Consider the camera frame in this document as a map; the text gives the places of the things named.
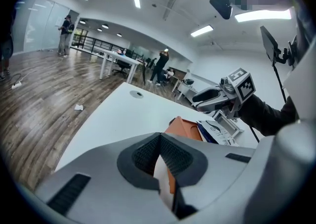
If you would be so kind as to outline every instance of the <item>white ceiling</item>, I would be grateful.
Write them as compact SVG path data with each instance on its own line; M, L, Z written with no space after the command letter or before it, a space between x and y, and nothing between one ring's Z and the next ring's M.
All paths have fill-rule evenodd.
M295 17L292 20L261 20L238 23L233 17L242 11L235 6L230 20L224 20L210 5L209 0L175 0L173 6L169 0L140 0L142 8L135 9L133 0L89 0L89 7L102 7L106 11L115 11L123 17L153 22L153 27L164 28L171 36L189 45L193 50L245 49L263 50L259 27L265 25L280 47L287 46L296 33ZM117 10L118 4L124 4L123 10ZM163 16L170 6L167 20ZM210 24L214 30L205 35L192 38L190 33Z

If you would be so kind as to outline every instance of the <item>cable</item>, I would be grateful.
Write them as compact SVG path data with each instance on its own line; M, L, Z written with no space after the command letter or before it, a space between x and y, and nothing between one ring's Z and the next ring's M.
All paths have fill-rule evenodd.
M284 93L284 90L283 90L283 86L282 86L280 77L278 75L277 68L276 68L276 66L274 64L273 64L273 69L274 69L274 71L276 73L276 77L277 77L277 80L278 80L278 84L280 85L280 88L281 88L281 92L282 92L282 96L283 96L284 102L286 103L286 97L285 97L285 93Z
M256 135L255 131L253 130L253 128L252 128L251 126L249 126L249 127L250 127L250 130L252 131L253 135L255 136L257 142L259 143L259 138L258 138L258 136Z
M14 84L13 85L15 85L16 83L17 83L17 81L21 78L21 74L20 73L18 73L18 74L15 74L15 75L13 75L13 76L11 76L11 79L10 80L12 80L13 79L13 77L15 77L15 76L19 76L19 78L14 82Z
M61 58L61 60L60 60L59 62L57 62L57 63L51 65L49 68L45 68L45 70L48 70L48 69L52 68L53 66L58 65L59 63L61 63L61 62L63 61L63 59L64 59L64 58ZM14 76L20 75L19 79L21 78L21 80L20 80L20 82L21 82L21 81L23 81L23 79L26 78L29 74L32 74L32 73L35 73L35 72L38 72L38 70L34 70L34 71L32 71L32 72L29 72L29 73L27 73L27 74L26 74L24 77L22 77L22 78L21 78L22 75L21 75L20 73L15 74Z

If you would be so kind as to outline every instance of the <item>wooden floor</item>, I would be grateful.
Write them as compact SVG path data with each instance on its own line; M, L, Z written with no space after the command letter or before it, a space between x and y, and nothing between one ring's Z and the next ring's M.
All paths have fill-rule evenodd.
M100 58L91 63L87 53L74 49L63 59L55 51L11 58L11 75L26 77L15 90L11 86L17 77L0 82L0 149L13 177L30 190L55 170L82 124L125 81L120 74L99 80L101 63ZM132 84L175 101L172 86L144 86L140 72ZM191 107L183 97L177 102ZM75 111L76 104L84 110Z

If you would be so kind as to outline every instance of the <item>trash on floor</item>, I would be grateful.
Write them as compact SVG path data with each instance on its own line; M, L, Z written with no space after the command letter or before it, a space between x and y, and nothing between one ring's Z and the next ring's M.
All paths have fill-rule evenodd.
M91 61L91 62L97 62L97 58L98 58L98 56L96 56L96 55L91 55L90 61Z
M79 110L83 111L83 105L76 104L75 110L77 110L77 111L79 111Z

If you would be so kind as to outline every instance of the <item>robotic arm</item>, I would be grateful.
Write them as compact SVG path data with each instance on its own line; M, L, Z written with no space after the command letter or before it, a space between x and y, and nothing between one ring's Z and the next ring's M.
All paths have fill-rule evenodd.
M223 110L228 119L238 118L242 104L256 91L249 72L242 68L223 77L218 86L202 90L193 97L193 102L200 102L200 112Z

